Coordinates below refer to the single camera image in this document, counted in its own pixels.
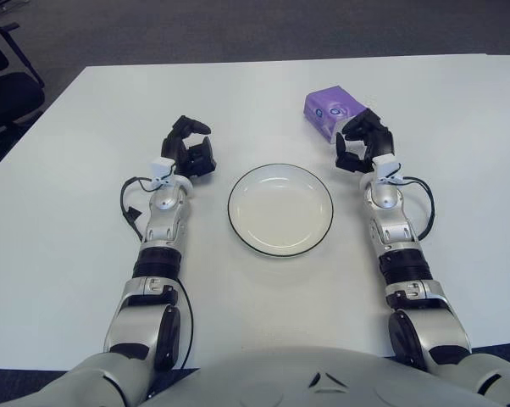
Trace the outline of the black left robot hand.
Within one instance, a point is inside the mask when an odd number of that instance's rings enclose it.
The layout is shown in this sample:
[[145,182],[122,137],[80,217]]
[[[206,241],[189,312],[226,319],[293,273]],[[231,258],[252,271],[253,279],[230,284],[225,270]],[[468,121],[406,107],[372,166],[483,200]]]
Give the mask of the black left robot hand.
[[[175,174],[191,178],[205,176],[216,170],[208,135],[211,129],[200,121],[182,115],[164,139],[161,156],[175,162]],[[192,134],[204,135],[201,143],[186,147],[184,140]]]

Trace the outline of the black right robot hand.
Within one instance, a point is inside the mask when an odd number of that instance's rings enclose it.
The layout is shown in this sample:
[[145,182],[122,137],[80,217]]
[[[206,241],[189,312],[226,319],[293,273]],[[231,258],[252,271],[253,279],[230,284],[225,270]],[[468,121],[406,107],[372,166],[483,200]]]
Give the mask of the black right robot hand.
[[[363,143],[362,159],[346,149],[346,141]],[[342,127],[341,134],[336,136],[335,147],[337,168],[364,174],[374,170],[374,158],[395,153],[391,131],[381,124],[380,117],[371,109],[365,109]]]

